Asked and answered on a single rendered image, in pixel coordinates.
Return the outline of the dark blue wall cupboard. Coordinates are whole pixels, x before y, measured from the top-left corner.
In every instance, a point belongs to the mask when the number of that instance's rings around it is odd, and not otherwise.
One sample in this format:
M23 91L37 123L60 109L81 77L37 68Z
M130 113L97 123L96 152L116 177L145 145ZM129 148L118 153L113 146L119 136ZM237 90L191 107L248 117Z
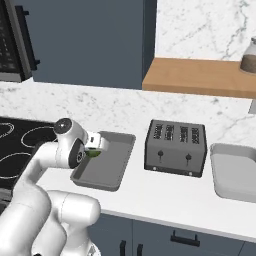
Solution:
M140 89L155 56L157 0L13 0L36 82Z

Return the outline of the black hob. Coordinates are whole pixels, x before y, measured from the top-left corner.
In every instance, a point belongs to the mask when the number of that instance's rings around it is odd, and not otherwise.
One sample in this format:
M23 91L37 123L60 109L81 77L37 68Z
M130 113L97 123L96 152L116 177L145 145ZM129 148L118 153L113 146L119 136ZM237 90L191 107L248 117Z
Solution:
M56 142L51 122L0 116L0 214L13 187L40 142Z

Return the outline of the light grey tupperware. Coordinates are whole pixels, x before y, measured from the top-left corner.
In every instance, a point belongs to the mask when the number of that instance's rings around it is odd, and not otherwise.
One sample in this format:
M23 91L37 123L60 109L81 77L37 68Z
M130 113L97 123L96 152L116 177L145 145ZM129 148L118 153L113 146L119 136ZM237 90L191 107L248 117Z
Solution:
M219 197L256 203L256 148L214 143L210 159Z

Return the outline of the wooden shelf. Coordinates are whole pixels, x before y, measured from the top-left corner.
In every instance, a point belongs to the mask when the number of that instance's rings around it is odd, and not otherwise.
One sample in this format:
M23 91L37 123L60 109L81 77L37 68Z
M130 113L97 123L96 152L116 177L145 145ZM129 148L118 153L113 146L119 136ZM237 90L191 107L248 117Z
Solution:
M256 99L256 75L239 67L236 61L155 58L142 89Z

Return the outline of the grey four-slot toaster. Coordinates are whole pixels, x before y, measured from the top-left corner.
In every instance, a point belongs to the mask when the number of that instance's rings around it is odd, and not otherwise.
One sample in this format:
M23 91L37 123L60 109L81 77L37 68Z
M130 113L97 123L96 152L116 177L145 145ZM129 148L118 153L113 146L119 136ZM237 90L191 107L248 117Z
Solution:
M207 155L203 124L152 119L144 147L144 169L200 178Z

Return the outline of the black microwave oven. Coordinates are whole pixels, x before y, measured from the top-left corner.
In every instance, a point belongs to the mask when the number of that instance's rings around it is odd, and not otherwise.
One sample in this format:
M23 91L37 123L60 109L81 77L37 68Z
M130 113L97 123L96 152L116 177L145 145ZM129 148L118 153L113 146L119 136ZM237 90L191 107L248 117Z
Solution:
M32 76L13 0L0 0L0 81L21 83Z

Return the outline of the glass jar with brown contents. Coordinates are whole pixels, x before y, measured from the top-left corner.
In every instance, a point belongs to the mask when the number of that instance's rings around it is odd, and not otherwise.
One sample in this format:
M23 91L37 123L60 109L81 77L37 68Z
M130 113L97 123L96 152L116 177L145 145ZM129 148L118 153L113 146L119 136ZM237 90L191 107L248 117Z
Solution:
M256 36L251 38L249 46L243 54L240 69L243 72L256 75Z

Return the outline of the dark blue cupboard door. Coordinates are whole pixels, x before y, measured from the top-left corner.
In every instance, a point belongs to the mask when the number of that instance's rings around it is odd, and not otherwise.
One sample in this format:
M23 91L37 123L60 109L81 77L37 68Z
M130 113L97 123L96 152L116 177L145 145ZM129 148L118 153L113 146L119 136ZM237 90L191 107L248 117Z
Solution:
M88 228L88 232L101 256L120 256L119 245L122 240L126 241L126 256L133 256L131 219L101 214L98 221Z
M256 243L245 242L239 256L256 256Z
M172 242L173 231L177 236L190 239L197 235L200 246ZM133 222L133 242L135 256L138 244L143 244L142 256L238 256L243 246L240 240L143 221Z

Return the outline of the dark grey tupperware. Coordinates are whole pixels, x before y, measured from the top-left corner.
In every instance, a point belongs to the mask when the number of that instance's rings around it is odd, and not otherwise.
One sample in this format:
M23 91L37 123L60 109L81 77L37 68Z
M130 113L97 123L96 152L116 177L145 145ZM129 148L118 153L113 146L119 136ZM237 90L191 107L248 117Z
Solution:
M120 187L136 137L107 131L100 134L109 142L108 150L97 157L86 156L70 179L77 186L115 192Z

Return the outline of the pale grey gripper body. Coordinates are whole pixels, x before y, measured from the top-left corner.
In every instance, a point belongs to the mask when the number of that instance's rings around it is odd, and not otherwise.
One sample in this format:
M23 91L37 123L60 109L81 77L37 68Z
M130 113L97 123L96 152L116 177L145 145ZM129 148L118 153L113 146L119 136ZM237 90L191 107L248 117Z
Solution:
M109 145L110 145L110 142L103 136L100 136L99 149L101 151L107 151L109 148Z

